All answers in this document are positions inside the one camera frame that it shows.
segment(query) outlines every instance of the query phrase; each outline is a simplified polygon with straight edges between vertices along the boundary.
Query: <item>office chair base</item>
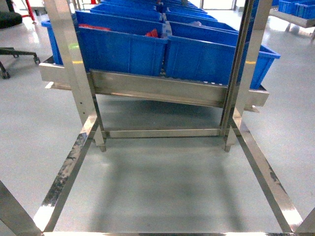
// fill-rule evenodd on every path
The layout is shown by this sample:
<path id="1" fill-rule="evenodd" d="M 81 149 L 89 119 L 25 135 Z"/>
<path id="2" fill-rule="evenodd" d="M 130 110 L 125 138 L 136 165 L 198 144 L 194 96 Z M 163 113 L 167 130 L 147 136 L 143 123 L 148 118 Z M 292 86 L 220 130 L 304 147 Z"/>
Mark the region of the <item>office chair base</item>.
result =
<path id="1" fill-rule="evenodd" d="M 31 55 L 34 56 L 33 60 L 36 65 L 40 64 L 40 59 L 34 52 L 26 52 L 26 51 L 17 51 L 14 48 L 0 48 L 0 55 L 12 55 L 14 58 L 19 58 L 20 55 Z M 1 69 L 1 76 L 3 79 L 9 79 L 10 74 L 6 71 L 5 67 L 2 65 L 0 61 L 0 69 Z"/>
<path id="2" fill-rule="evenodd" d="M 5 72 L 1 72 L 1 77 L 5 80 L 5 79 L 10 79 L 10 74 L 9 72 L 5 71 Z"/>

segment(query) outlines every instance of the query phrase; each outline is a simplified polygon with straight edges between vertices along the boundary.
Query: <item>black chair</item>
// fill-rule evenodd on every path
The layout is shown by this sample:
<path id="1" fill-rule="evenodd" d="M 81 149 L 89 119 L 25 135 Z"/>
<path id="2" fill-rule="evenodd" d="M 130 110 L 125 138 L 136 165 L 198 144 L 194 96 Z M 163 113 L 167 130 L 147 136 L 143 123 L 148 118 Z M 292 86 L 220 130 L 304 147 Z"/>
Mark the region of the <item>black chair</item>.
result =
<path id="1" fill-rule="evenodd" d="M 0 11 L 0 29 L 9 28 L 22 23 L 22 16 L 15 12 L 1 12 Z M 40 60 L 36 53 L 17 51 L 14 48 L 1 48 L 0 55 L 12 55 L 14 58 L 18 58 L 19 55 L 32 55 L 34 56 L 35 64 L 40 64 Z M 1 76 L 3 79 L 9 79 L 10 74 L 6 71 L 5 67 L 0 61 Z"/>

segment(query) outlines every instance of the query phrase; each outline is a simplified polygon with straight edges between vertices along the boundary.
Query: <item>blue bin on rack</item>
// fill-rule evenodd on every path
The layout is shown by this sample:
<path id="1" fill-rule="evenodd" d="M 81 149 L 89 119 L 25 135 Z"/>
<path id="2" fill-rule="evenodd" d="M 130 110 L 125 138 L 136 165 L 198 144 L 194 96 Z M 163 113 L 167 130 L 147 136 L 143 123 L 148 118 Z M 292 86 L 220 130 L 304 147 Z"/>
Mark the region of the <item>blue bin on rack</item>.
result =
<path id="1" fill-rule="evenodd" d="M 162 0 L 162 3 L 163 3 L 163 4 L 175 3 L 175 4 L 182 5 L 182 1 L 177 1 L 177 0 Z M 188 1 L 187 6 L 197 7 L 196 5 L 194 5 L 193 3 L 191 3 L 190 1 Z"/>
<path id="2" fill-rule="evenodd" d="M 279 0 L 273 0 L 271 5 L 272 6 L 278 6 L 279 5 Z"/>
<path id="3" fill-rule="evenodd" d="M 208 15 L 207 13 L 202 13 L 202 12 L 195 12 L 195 11 L 189 11 L 189 10 L 182 10 L 177 7 L 167 7 L 166 10 L 164 10 L 165 13 L 173 13 L 177 15 L 182 15 L 182 16 L 194 16 L 194 17 L 203 17 L 203 18 L 212 18 L 212 16 Z"/>
<path id="4" fill-rule="evenodd" d="M 296 12 L 296 3 L 301 2 L 301 0 L 279 0 L 279 11 L 294 15 Z"/>
<path id="5" fill-rule="evenodd" d="M 236 32 L 237 30 L 232 28 L 231 26 L 218 22 L 212 19 L 205 19 L 205 18 L 198 18 L 198 17 L 190 17 L 190 16 L 178 16 L 172 13 L 165 14 L 166 19 L 172 22 L 180 22 L 185 24 L 191 24 L 192 22 L 200 22 L 202 27 L 210 27 L 210 28 L 217 28 L 221 30 L 226 30 L 230 32 Z"/>
<path id="6" fill-rule="evenodd" d="M 58 48 L 58 45 L 57 45 L 57 42 L 55 39 L 53 27 L 51 26 L 50 21 L 49 20 L 48 21 L 42 21 L 41 25 L 43 27 L 47 28 L 50 46 L 51 46 L 51 50 L 53 52 L 53 58 L 54 58 L 55 64 L 63 65 L 63 60 L 61 59 L 61 55 L 60 55 L 59 48 Z"/>
<path id="7" fill-rule="evenodd" d="M 194 7 L 189 7 L 189 6 L 181 6 L 181 5 L 178 5 L 178 4 L 164 4 L 163 5 L 163 11 L 167 11 L 167 8 L 168 7 L 171 7 L 171 8 L 178 8 L 178 9 L 181 9 L 181 10 L 184 10 L 184 11 L 195 11 L 195 12 L 199 12 L 199 13 L 203 13 L 203 14 L 208 14 L 205 10 L 203 9 L 200 9 L 200 8 L 194 8 Z"/>
<path id="8" fill-rule="evenodd" d="M 101 1 L 101 4 L 109 4 L 109 5 L 118 5 L 118 6 L 124 6 L 124 7 L 133 7 L 133 8 L 140 8 L 145 10 L 157 10 L 157 7 L 154 4 L 147 4 L 142 2 L 131 2 L 131 1 Z"/>
<path id="9" fill-rule="evenodd" d="M 143 8 L 143 9 L 152 9 L 152 6 L 156 7 L 156 11 L 162 12 L 163 5 L 156 4 L 155 1 L 148 2 L 148 1 L 135 1 L 135 0 L 101 0 L 101 3 L 109 3 L 114 5 L 121 5 L 121 6 L 128 6 L 134 8 Z"/>
<path id="10" fill-rule="evenodd" d="M 198 19 L 204 19 L 204 20 L 211 20 L 211 21 L 218 21 L 216 18 L 214 18 L 213 16 L 210 16 L 210 15 L 205 15 L 206 17 L 200 17 L 200 16 L 191 16 L 191 15 L 185 15 L 185 14 L 181 14 L 181 13 L 175 13 L 175 12 L 171 12 L 171 11 L 167 11 L 164 13 L 165 17 L 166 15 L 169 15 L 171 14 L 173 17 L 176 17 L 176 21 L 179 22 L 178 20 L 179 19 L 189 19 L 189 18 L 198 18 Z"/>
<path id="11" fill-rule="evenodd" d="M 79 24 L 110 28 L 111 31 L 79 27 L 78 41 L 86 70 L 97 69 L 158 76 L 167 44 L 165 24 L 111 15 L 76 12 Z M 144 36 L 157 29 L 159 36 Z M 57 49 L 56 41 L 51 41 Z"/>
<path id="12" fill-rule="evenodd" d="M 102 3 L 90 9 L 92 13 L 122 16 L 139 20 L 163 22 L 162 14 L 154 10 L 144 10 L 133 7 L 110 5 Z"/>
<path id="13" fill-rule="evenodd" d="M 315 1 L 304 1 L 296 3 L 295 15 L 304 19 L 315 18 Z"/>
<path id="14" fill-rule="evenodd" d="M 166 76 L 227 85 L 237 33 L 169 22 L 172 36 L 166 47 Z M 280 55 L 261 46 L 251 88 L 259 88 L 274 59 Z"/>

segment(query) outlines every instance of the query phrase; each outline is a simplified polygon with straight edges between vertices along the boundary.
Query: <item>steel bar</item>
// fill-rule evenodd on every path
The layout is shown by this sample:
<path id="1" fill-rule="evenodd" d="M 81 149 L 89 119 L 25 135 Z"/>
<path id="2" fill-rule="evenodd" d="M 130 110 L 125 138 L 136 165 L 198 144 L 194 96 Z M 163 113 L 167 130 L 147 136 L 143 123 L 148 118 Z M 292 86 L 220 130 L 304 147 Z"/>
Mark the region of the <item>steel bar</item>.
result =
<path id="1" fill-rule="evenodd" d="M 314 234 L 293 234 L 293 233 L 90 233 L 90 232 L 51 232 L 44 233 L 43 236 L 314 236 Z"/>
<path id="2" fill-rule="evenodd" d="M 272 9 L 269 11 L 269 15 L 288 21 L 292 24 L 295 24 L 303 28 L 315 27 L 315 19 L 304 19 L 301 17 L 289 15 L 289 14 L 280 12 L 278 10 L 272 10 Z"/>
<path id="3" fill-rule="evenodd" d="M 219 128 L 183 129 L 148 128 L 148 129 L 114 129 L 105 128 L 106 136 L 111 139 L 125 138 L 170 138 L 170 137 L 210 137 L 220 134 Z"/>
<path id="4" fill-rule="evenodd" d="M 45 0 L 48 16 L 63 60 L 65 74 L 71 86 L 74 101 L 79 112 L 82 125 L 94 110 L 99 114 L 93 86 L 89 83 L 81 51 L 78 44 L 73 19 L 67 1 Z M 99 117 L 99 129 L 95 134 L 96 145 L 105 149 L 105 139 L 102 136 L 103 124 Z"/>
<path id="5" fill-rule="evenodd" d="M 235 115 L 231 120 L 231 126 L 237 129 L 237 139 L 282 231 L 285 233 L 295 232 L 301 224 L 302 218 L 252 134 L 242 121 L 237 109 L 235 109 Z"/>
<path id="6" fill-rule="evenodd" d="M 96 129 L 98 117 L 96 112 L 88 116 L 63 166 L 59 170 L 41 207 L 37 211 L 34 222 L 43 232 L 53 231 L 68 198 L 73 183 L 78 175 L 85 155 L 90 147 Z"/>
<path id="7" fill-rule="evenodd" d="M 32 218 L 0 181 L 0 220 L 16 236 L 40 236 Z"/>
<path id="8" fill-rule="evenodd" d="M 295 231 L 296 233 L 309 233 L 315 232 L 315 208 L 305 218 L 301 225 Z"/>
<path id="9" fill-rule="evenodd" d="M 69 90 L 69 82 L 62 66 L 53 65 L 51 60 L 46 60 L 39 67 L 43 81 L 58 83 L 51 85 L 50 88 Z M 227 89 L 227 86 L 203 82 L 104 71 L 92 72 L 92 80 L 97 94 L 215 107 L 223 106 Z M 247 109 L 252 110 L 253 105 L 264 106 L 268 96 L 269 93 L 263 87 L 250 89 Z"/>
<path id="10" fill-rule="evenodd" d="M 237 82 L 240 78 L 242 78 L 243 71 L 245 70 L 245 58 L 249 49 L 249 43 L 252 35 L 252 28 L 255 21 L 258 4 L 259 0 L 247 0 L 245 2 L 240 33 L 237 40 L 234 61 L 220 123 L 222 128 L 222 136 L 226 136 L 229 131 L 228 120 L 230 118 L 230 113 L 233 112 L 233 106 L 235 106 L 235 97 L 238 93 Z"/>
<path id="11" fill-rule="evenodd" d="M 264 30 L 268 20 L 269 10 L 272 0 L 259 1 L 253 3 L 253 11 L 250 22 L 248 22 L 247 37 L 244 44 L 244 53 L 238 53 L 236 50 L 235 59 L 231 71 L 230 83 L 225 97 L 225 103 L 221 119 L 221 135 L 226 138 L 225 150 L 230 150 L 230 145 L 236 141 L 235 135 L 228 129 L 228 120 L 231 118 L 234 108 L 237 108 L 240 115 L 245 110 L 248 91 L 254 74 L 256 61 L 260 49 L 260 44 L 264 35 Z"/>

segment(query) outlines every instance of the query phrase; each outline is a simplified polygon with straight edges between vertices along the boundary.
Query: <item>metal leg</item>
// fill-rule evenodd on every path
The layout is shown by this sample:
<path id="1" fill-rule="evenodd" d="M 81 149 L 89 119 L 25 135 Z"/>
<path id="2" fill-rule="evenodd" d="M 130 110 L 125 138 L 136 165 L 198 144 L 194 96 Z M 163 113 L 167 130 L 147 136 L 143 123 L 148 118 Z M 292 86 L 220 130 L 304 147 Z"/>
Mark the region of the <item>metal leg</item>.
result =
<path id="1" fill-rule="evenodd" d="M 71 152 L 65 159 L 53 185 L 34 216 L 35 224 L 43 232 L 52 232 L 54 230 L 97 127 L 98 117 L 94 112 L 86 120 Z"/>
<path id="2" fill-rule="evenodd" d="M 290 28 L 291 28 L 291 23 L 289 23 L 285 29 L 285 32 L 289 32 L 290 31 Z"/>
<path id="3" fill-rule="evenodd" d="M 0 181 L 0 220 L 16 236 L 40 236 L 32 218 Z"/>
<path id="4" fill-rule="evenodd" d="M 227 146 L 236 142 L 233 132 L 229 132 L 228 121 L 233 114 L 234 107 L 239 110 L 241 115 L 243 114 L 270 11 L 271 0 L 268 1 L 255 0 L 251 4 L 249 1 L 249 4 L 244 7 L 240 35 L 221 119 L 221 135 L 228 136 L 226 138 L 228 143 L 225 147 L 227 150 Z"/>
<path id="5" fill-rule="evenodd" d="M 315 208 L 305 218 L 302 224 L 297 228 L 295 233 L 309 233 L 315 232 Z"/>
<path id="6" fill-rule="evenodd" d="M 235 109 L 235 115 L 231 125 L 233 128 L 238 129 L 237 139 L 242 146 L 282 231 L 284 233 L 295 232 L 297 227 L 301 224 L 302 218 L 255 139 L 242 121 L 242 117 L 237 109 Z"/>
<path id="7" fill-rule="evenodd" d="M 88 114 L 96 113 L 99 115 L 97 101 L 90 84 L 82 60 L 81 51 L 78 44 L 77 35 L 73 25 L 70 9 L 67 1 L 64 0 L 45 0 L 55 38 L 63 59 L 66 75 L 69 79 L 72 94 L 77 106 L 82 124 Z M 103 124 L 99 115 L 99 127 L 95 133 L 97 146 L 103 146 L 104 150 L 106 137 L 103 136 Z"/>
<path id="8" fill-rule="evenodd" d="M 10 78 L 10 74 L 9 72 L 6 71 L 5 67 L 3 66 L 3 64 L 0 61 L 0 69 L 1 69 L 1 76 L 3 79 L 9 79 Z"/>
<path id="9" fill-rule="evenodd" d="M 234 145 L 235 143 L 236 143 L 236 136 L 235 136 L 235 133 L 234 133 L 232 127 L 230 127 L 230 129 L 228 131 L 228 135 L 225 138 L 224 151 L 230 152 L 232 145 Z"/>
<path id="10" fill-rule="evenodd" d="M 313 43 L 314 40 L 315 40 L 315 30 L 313 31 L 312 36 L 311 36 L 311 43 Z"/>
<path id="11" fill-rule="evenodd" d="M 0 55 L 32 55 L 34 57 L 37 57 L 37 54 L 34 52 L 27 52 L 27 51 L 17 51 L 13 48 L 0 48 Z"/>

